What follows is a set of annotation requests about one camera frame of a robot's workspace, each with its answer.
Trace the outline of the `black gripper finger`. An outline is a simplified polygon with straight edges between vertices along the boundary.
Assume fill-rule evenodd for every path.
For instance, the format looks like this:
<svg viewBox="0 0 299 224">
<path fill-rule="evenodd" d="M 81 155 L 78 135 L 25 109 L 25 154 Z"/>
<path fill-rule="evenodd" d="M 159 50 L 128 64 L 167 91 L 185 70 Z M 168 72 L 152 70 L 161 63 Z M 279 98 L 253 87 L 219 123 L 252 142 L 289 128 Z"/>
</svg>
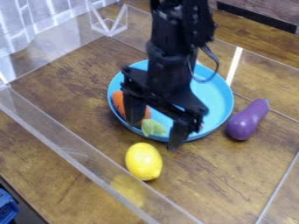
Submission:
<svg viewBox="0 0 299 224">
<path fill-rule="evenodd" d="M 177 115 L 172 118 L 172 127 L 169 140 L 167 144 L 168 151 L 176 151 L 183 141 L 187 140 L 192 132 L 199 132 L 203 124 L 203 116 Z"/>
<path fill-rule="evenodd" d="M 128 88 L 122 88 L 125 121 L 129 126 L 140 126 L 145 117 L 145 97 L 144 95 Z"/>
</svg>

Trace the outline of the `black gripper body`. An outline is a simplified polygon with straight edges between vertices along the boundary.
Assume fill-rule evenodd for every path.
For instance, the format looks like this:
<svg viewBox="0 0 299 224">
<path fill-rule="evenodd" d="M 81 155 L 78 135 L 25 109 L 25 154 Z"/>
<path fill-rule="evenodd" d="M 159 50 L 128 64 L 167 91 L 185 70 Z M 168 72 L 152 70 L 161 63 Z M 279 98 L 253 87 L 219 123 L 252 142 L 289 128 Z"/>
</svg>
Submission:
<svg viewBox="0 0 299 224">
<path fill-rule="evenodd" d="M 191 90 L 197 51 L 168 53 L 146 43 L 145 70 L 125 66 L 121 69 L 122 88 L 144 95 L 146 106 L 173 119 L 175 116 L 205 116 L 208 108 Z"/>
</svg>

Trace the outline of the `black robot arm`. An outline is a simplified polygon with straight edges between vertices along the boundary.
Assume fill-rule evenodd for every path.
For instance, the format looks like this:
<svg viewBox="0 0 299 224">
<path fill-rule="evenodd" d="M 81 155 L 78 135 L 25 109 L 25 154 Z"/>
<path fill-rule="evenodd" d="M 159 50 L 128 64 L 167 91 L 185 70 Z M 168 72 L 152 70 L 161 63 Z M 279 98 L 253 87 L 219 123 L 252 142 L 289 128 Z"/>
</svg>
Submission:
<svg viewBox="0 0 299 224">
<path fill-rule="evenodd" d="M 152 107 L 172 118 L 167 149 L 173 151 L 192 132 L 201 128 L 208 107 L 191 90 L 196 79 L 197 52 L 212 60 L 207 47 L 216 24 L 208 0 L 150 0 L 152 34 L 146 42 L 148 68 L 121 69 L 126 123 L 134 125 Z"/>
</svg>

